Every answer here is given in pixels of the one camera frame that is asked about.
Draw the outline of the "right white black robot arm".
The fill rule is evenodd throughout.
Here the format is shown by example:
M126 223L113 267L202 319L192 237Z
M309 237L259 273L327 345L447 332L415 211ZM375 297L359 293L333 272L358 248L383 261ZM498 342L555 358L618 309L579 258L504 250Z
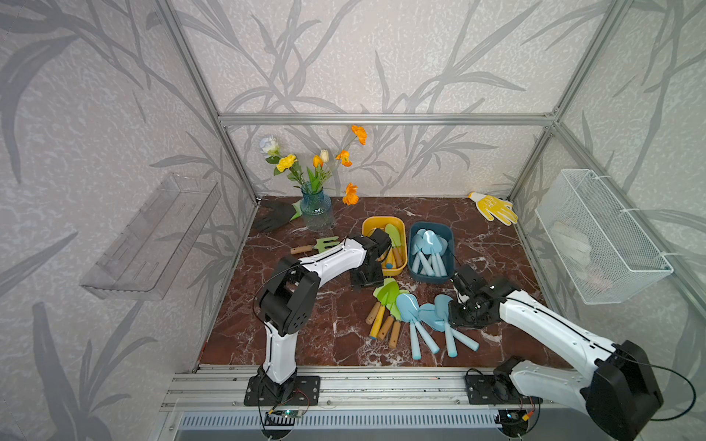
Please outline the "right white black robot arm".
M570 365L555 369L512 356L494 370L496 395L537 397L588 415L615 440L634 440L664 403L645 351L631 341L618 345L562 317L504 277L486 281L470 266L450 278L453 327L485 329L508 323Z

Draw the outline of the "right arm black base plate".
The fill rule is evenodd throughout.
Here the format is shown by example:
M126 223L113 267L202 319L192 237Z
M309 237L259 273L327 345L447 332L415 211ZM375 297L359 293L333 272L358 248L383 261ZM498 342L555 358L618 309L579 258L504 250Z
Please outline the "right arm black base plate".
M522 361L524 358L513 356L492 373L483 373L475 367L467 369L464 382L469 404L542 404L542 398L519 394L510 380L510 373Z

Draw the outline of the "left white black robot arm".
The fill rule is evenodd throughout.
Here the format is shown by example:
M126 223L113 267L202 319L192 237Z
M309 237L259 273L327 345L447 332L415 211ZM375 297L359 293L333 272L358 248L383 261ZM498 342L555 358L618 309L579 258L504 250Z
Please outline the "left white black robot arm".
M258 317L267 336L260 375L268 386L281 389L296 379L297 335L312 315L320 288L344 274L349 274L354 290L382 286L381 259L391 246L389 235L377 229L369 236L348 237L313 257L287 255L279 261L257 294Z

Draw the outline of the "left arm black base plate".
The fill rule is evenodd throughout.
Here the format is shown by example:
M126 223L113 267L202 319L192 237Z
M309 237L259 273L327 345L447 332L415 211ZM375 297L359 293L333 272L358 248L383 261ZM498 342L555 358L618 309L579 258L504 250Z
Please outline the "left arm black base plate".
M319 376L294 375L283 384L268 376L255 376L247 384L244 406L317 405L320 391Z

